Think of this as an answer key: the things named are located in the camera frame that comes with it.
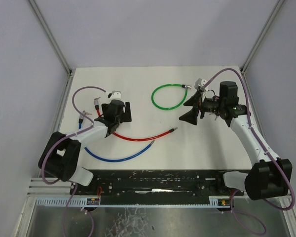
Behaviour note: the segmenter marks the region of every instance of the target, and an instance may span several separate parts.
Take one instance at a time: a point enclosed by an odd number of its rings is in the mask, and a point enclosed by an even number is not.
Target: black joint housing
[[[51,147],[65,136],[65,134],[60,132],[54,132],[50,136],[44,152],[39,159],[39,168],[42,167],[44,158]],[[46,162],[45,172],[64,182],[68,181],[76,170],[80,148],[81,143],[79,141],[72,140],[70,138],[64,140],[53,150],[49,156]],[[63,156],[57,153],[57,150],[62,151],[63,149],[65,149]]]
[[[129,102],[124,104],[120,100],[112,100],[109,104],[102,104],[101,106],[103,116],[96,118],[95,121],[99,121],[108,127],[106,136],[114,133],[120,123],[132,121]]]
[[[223,81],[220,83],[219,97],[225,98],[224,106],[238,105],[238,86],[234,81]]]
[[[277,158],[276,162],[284,171],[288,180],[291,179],[293,166],[288,159]],[[288,186],[271,161],[255,163],[245,179],[246,192],[250,199],[259,200],[285,196],[288,193]]]

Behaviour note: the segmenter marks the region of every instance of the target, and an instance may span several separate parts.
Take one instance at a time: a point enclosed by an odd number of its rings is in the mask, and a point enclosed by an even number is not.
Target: white wall
[[[65,79],[27,2],[0,1],[0,237],[19,217]]]
[[[293,163],[296,193],[296,0],[285,4],[247,78],[268,143]]]
[[[37,0],[71,67],[241,65],[277,0]]]

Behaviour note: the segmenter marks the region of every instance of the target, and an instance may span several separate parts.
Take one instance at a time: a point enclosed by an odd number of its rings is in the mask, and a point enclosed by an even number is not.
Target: white table surface
[[[144,138],[154,136],[172,127],[178,129],[156,142],[142,155],[125,162],[109,163],[91,157],[81,150],[78,164],[86,169],[250,169],[249,157],[238,137],[227,127],[225,121],[205,114],[194,126],[179,121],[179,116],[191,109],[180,106],[171,111],[156,108],[151,102],[151,93],[160,85],[168,83],[190,84],[187,98],[195,93],[194,83],[198,78],[209,80],[216,72],[226,68],[215,67],[113,67],[113,68],[77,68],[70,89],[60,131],[72,132],[78,129],[79,114],[74,110],[71,99],[73,93],[83,86],[98,86],[107,92],[120,90],[122,100],[129,101],[132,122],[123,123],[117,129],[119,134]],[[239,103],[245,104],[244,92],[235,73],[227,71],[219,75],[211,84],[219,95],[221,81],[235,81],[238,85]],[[181,101],[185,90],[168,87],[155,95],[157,104],[170,107]],[[95,89],[86,89],[76,96],[76,105],[82,111],[92,113],[96,118],[93,99],[101,97],[100,103],[109,102],[107,96]],[[143,149],[147,142],[130,142],[111,135],[99,140],[88,148],[103,158],[124,158]]]

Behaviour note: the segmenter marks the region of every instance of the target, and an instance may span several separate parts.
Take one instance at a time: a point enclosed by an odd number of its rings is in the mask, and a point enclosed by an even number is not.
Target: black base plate
[[[93,180],[87,187],[78,185],[76,195],[96,196],[101,187],[101,204],[106,205],[209,204],[208,196],[230,195],[222,178],[227,171],[91,170]]]

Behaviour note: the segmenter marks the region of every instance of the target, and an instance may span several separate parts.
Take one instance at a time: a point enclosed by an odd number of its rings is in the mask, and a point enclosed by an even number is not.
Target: red tube
[[[171,132],[173,132],[174,130],[176,130],[177,128],[171,128],[169,131],[166,131],[164,133],[161,133],[159,135],[156,135],[156,136],[153,136],[153,137],[147,137],[147,138],[130,138],[130,137],[125,137],[125,136],[122,136],[116,132],[114,132],[113,134],[116,136],[116,137],[119,137],[121,139],[124,139],[124,140],[127,140],[127,141],[132,141],[132,142],[144,142],[144,141],[150,141],[150,140],[155,140],[157,138],[160,138],[160,137],[163,137]]]

